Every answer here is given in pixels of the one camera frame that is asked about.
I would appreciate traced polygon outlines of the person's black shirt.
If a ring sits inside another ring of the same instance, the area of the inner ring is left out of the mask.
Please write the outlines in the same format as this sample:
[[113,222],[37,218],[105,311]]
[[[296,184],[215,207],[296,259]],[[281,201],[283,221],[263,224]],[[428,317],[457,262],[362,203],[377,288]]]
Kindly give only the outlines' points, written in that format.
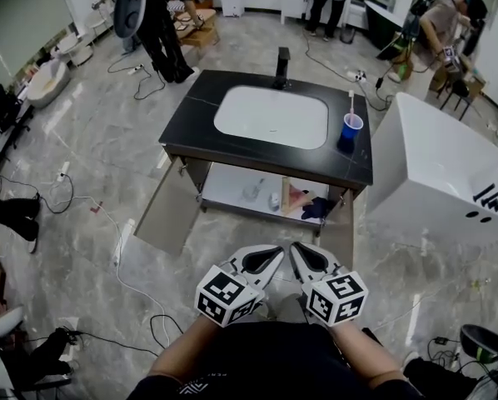
[[322,326],[235,323],[220,330],[187,380],[147,376],[127,400],[423,400],[406,381],[369,387]]

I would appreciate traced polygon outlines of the grey cabinet door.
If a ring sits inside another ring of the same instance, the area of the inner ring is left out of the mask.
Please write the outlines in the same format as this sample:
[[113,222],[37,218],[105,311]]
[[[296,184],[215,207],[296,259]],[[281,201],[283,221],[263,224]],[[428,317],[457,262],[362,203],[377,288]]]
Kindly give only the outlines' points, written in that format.
[[333,207],[321,223],[316,244],[333,253],[341,265],[352,270],[354,258],[352,191],[348,188],[331,186],[327,198]]
[[182,253],[199,210],[199,192],[187,172],[187,165],[177,157],[154,192],[134,235],[177,257]]

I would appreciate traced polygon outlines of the person's left forearm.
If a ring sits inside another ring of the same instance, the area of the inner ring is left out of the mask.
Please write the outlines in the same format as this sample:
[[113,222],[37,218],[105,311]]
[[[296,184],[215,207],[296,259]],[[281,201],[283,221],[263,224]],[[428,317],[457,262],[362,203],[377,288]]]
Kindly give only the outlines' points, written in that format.
[[200,315],[196,321],[154,361],[148,376],[162,376],[183,383],[197,368],[203,352],[223,328]]

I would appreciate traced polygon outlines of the light wooden low table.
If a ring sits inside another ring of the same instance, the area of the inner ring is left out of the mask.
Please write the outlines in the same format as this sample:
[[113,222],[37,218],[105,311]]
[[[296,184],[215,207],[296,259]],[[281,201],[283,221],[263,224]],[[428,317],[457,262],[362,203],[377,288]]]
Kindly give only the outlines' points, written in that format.
[[197,14],[204,22],[201,27],[196,27],[186,12],[175,17],[174,25],[179,42],[200,49],[217,44],[220,41],[216,27],[217,11],[212,8],[198,9]]

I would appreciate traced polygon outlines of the person's grey trousers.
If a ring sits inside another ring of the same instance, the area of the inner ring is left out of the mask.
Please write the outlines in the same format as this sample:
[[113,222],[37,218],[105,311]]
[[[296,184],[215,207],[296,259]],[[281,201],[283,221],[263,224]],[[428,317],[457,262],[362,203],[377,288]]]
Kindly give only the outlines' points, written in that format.
[[279,323],[309,323],[304,295],[291,294],[284,297],[276,307],[264,302],[257,310],[259,317]]

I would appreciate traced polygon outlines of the white round tub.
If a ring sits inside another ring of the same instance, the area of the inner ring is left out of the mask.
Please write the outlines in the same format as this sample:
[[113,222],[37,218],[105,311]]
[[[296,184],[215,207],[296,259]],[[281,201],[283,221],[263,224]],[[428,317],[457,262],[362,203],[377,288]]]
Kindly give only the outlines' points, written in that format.
[[44,63],[27,88],[29,104],[36,109],[46,107],[68,85],[70,78],[70,70],[65,62],[53,59]]

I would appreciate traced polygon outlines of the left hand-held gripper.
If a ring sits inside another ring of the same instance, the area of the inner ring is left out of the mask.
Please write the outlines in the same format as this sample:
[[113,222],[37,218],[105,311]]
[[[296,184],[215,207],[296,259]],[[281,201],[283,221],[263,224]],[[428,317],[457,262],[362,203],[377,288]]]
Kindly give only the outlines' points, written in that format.
[[239,323],[262,303],[285,257],[276,245],[259,244],[238,249],[227,262],[213,265],[198,283],[195,309],[219,327]]

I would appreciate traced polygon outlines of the black vanity cabinet with sink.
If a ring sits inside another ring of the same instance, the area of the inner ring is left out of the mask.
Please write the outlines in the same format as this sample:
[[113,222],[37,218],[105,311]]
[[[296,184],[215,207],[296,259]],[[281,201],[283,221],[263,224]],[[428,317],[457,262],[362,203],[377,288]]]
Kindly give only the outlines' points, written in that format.
[[272,76],[245,72],[205,70],[183,98],[159,142],[172,156],[196,158],[241,168],[277,173],[361,191],[373,183],[371,137],[365,126],[353,152],[338,149],[343,118],[349,111],[345,91],[298,80],[289,82],[294,97],[315,98],[328,111],[325,142],[312,150],[221,132],[214,125],[227,93],[236,87],[272,91]]

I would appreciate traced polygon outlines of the person's right forearm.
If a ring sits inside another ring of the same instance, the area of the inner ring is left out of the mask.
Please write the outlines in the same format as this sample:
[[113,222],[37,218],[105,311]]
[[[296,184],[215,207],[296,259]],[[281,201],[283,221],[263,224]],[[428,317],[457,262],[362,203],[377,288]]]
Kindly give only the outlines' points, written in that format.
[[378,342],[368,337],[353,322],[343,322],[328,328],[335,344],[352,370],[372,389],[406,377],[393,356]]

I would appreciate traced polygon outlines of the black office chair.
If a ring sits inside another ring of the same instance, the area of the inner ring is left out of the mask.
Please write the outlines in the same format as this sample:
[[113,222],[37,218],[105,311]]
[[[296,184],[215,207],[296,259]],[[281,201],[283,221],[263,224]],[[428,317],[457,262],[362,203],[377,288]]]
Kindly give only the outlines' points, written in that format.
[[5,90],[0,84],[0,133],[12,129],[8,141],[17,148],[17,138],[22,131],[30,131],[27,121],[33,119],[33,106],[25,104],[12,92]]

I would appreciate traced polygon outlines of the black metal stool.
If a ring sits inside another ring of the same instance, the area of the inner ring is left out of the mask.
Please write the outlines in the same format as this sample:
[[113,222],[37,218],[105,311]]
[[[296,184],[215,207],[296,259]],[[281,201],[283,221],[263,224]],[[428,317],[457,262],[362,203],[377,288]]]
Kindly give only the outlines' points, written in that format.
[[463,80],[455,80],[451,84],[451,90],[449,91],[448,96],[446,97],[445,101],[441,104],[440,110],[443,110],[445,108],[445,106],[447,105],[447,103],[450,101],[450,99],[453,96],[458,97],[458,102],[455,106],[455,110],[460,105],[460,102],[466,103],[466,106],[465,106],[464,110],[462,111],[462,114],[459,117],[459,120],[462,121],[462,119],[464,118],[464,116],[467,113],[467,110],[469,109],[469,107],[472,104],[471,91],[470,91],[468,85],[466,84],[466,82],[464,82]]

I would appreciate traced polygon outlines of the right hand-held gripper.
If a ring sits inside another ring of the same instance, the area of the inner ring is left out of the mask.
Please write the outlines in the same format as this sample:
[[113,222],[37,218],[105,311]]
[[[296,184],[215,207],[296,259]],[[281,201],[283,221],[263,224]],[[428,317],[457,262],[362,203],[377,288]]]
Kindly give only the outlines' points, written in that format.
[[332,328],[361,315],[369,291],[357,271],[341,274],[334,254],[306,242],[290,245],[290,260],[313,317]]

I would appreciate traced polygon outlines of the clear glass cup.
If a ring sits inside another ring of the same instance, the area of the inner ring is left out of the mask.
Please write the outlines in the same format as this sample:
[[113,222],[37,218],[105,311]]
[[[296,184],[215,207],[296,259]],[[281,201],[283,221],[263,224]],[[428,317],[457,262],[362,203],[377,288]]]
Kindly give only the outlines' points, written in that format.
[[258,199],[265,178],[260,178],[257,182],[248,184],[242,189],[242,199],[247,203],[253,203]]

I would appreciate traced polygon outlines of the dark blue cloth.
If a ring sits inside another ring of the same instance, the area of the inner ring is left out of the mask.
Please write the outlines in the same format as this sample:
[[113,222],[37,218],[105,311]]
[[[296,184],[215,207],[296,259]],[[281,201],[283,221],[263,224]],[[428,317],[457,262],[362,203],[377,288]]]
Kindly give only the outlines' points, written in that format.
[[302,220],[323,219],[329,213],[330,202],[323,197],[315,197],[310,204],[302,207]]

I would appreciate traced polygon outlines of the black round helmet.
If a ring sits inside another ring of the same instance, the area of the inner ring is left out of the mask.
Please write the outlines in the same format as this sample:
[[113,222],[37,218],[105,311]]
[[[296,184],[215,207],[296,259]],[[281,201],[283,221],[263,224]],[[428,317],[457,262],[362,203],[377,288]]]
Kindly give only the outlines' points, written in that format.
[[498,361],[498,334],[475,324],[465,324],[460,330],[461,348],[465,354],[482,364]]

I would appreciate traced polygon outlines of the pink cloth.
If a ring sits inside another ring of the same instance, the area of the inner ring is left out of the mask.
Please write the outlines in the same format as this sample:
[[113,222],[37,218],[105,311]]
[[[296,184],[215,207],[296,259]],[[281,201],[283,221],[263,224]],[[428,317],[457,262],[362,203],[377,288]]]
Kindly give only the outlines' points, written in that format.
[[300,190],[290,184],[288,190],[288,209],[293,211],[297,208],[311,205],[315,198],[317,198],[317,195],[313,191]]

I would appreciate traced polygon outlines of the white sink basin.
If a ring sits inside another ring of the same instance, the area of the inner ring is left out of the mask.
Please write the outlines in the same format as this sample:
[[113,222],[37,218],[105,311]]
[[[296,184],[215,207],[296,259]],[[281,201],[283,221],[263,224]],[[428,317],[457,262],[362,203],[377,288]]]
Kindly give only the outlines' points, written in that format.
[[226,135],[313,150],[327,140],[328,117],[328,106],[320,99],[238,86],[223,98],[214,126]]

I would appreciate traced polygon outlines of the white bathtub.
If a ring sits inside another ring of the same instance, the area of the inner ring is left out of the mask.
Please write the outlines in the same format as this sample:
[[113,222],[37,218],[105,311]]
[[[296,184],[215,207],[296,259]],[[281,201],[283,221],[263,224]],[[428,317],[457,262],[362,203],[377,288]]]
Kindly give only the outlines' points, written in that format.
[[404,243],[486,245],[498,213],[473,201],[494,181],[498,147],[445,112],[399,92],[371,139],[366,220]]

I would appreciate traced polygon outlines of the blue plastic cup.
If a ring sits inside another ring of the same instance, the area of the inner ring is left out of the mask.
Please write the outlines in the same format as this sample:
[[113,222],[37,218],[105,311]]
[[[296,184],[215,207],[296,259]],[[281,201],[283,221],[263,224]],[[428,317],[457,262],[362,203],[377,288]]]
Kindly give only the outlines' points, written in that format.
[[337,147],[346,153],[351,153],[355,146],[356,137],[363,127],[364,122],[361,117],[355,113],[348,113],[345,115]]

